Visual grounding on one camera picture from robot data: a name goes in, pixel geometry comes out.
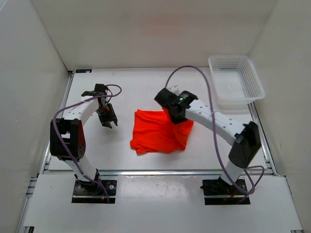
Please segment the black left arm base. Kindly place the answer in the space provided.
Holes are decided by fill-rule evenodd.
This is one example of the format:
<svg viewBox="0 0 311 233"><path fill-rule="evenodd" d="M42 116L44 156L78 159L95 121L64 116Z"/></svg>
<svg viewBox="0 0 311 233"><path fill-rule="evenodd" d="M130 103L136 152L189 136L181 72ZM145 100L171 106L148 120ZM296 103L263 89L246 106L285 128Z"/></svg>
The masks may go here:
<svg viewBox="0 0 311 233"><path fill-rule="evenodd" d="M96 177L105 187L106 193L102 187L90 181L81 181L76 179L72 192L72 203L94 203L94 204L114 204L116 201L117 180L101 180L99 175Z"/></svg>

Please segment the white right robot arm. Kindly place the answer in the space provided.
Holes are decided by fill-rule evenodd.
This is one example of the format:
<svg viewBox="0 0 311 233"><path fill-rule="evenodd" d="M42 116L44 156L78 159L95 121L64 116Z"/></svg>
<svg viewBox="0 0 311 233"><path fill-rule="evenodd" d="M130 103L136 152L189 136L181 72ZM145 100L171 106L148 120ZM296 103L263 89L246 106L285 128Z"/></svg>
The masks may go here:
<svg viewBox="0 0 311 233"><path fill-rule="evenodd" d="M258 125L252 121L241 123L214 112L201 100L187 103L185 99L177 98L167 104L166 108L174 118L193 120L213 131L216 154L223 169L218 188L224 194L231 193L236 188L235 181L248 168L261 148ZM217 136L231 146L226 166L220 158Z"/></svg>

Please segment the orange mesh shorts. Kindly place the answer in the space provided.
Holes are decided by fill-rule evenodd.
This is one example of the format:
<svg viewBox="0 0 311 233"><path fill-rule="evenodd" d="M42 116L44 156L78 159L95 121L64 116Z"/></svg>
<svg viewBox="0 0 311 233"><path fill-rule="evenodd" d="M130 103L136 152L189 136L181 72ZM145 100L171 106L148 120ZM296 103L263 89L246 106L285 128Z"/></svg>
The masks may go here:
<svg viewBox="0 0 311 233"><path fill-rule="evenodd" d="M187 146L194 121L186 120L174 124L167 110L136 110L131 149L138 155L145 153L173 153L183 151Z"/></svg>

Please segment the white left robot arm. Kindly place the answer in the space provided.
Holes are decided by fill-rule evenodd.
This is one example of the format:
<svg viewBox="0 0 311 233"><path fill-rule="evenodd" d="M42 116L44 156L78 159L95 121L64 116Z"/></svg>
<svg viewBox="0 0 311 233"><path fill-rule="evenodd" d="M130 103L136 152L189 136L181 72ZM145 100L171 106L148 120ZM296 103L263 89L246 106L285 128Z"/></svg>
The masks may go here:
<svg viewBox="0 0 311 233"><path fill-rule="evenodd" d="M111 103L103 99L81 101L62 118L52 119L50 124L50 153L65 162L75 172L76 179L85 183L85 189L91 194L101 191L102 182L98 170L86 156L86 140L83 126L96 113L103 127L112 128L118 124Z"/></svg>

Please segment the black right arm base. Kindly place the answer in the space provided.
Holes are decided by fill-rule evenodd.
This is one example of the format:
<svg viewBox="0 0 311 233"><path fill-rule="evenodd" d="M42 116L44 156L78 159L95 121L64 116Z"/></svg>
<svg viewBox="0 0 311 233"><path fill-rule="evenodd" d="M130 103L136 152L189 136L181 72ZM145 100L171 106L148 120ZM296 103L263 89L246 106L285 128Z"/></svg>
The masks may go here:
<svg viewBox="0 0 311 233"><path fill-rule="evenodd" d="M202 180L205 205L249 205L249 197L220 178Z"/></svg>

